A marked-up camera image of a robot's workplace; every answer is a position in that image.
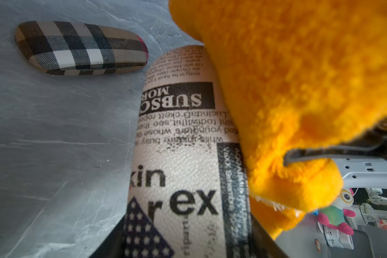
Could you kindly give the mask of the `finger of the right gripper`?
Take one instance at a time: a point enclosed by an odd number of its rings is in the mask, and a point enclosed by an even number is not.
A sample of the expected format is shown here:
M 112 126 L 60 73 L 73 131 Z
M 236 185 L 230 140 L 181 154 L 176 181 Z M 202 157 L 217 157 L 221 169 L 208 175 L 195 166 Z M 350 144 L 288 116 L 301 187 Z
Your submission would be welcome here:
M 296 162 L 332 158 L 382 158 L 387 161 L 387 117 L 360 137 L 328 148 L 292 149 L 283 157 L 284 166 Z

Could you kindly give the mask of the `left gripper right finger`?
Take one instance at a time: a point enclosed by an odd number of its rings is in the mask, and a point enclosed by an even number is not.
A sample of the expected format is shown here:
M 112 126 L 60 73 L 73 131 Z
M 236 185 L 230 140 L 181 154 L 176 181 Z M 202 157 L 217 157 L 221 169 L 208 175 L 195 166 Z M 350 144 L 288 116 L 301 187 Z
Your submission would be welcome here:
M 252 257 L 253 258 L 288 258 L 286 253 L 275 243 L 257 219 L 250 215 L 252 222 Z

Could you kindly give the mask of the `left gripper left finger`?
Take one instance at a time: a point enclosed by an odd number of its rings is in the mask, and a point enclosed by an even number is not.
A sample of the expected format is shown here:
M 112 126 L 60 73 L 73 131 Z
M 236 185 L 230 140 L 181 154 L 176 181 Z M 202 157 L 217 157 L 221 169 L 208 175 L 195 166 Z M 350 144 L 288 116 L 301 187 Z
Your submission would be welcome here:
M 125 216 L 89 258 L 124 258 Z

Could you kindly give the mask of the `newspaper print eyeglass case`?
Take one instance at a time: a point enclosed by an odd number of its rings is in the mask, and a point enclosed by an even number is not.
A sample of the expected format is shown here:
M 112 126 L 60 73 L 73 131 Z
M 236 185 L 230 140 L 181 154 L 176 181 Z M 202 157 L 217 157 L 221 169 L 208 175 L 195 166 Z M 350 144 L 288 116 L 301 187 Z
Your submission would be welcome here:
M 203 46 L 158 58 L 146 74 L 124 223 L 127 258 L 249 258 L 246 170 Z

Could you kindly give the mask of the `orange fluffy cloth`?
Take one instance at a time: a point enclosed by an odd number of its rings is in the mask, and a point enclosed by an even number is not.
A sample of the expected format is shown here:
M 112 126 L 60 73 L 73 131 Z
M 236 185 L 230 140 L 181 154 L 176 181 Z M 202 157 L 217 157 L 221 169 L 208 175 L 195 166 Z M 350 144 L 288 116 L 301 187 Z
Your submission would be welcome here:
M 294 149 L 327 148 L 387 117 L 387 1 L 170 1 L 201 41 L 238 129 L 252 214 L 273 238 L 330 205 L 343 180 Z

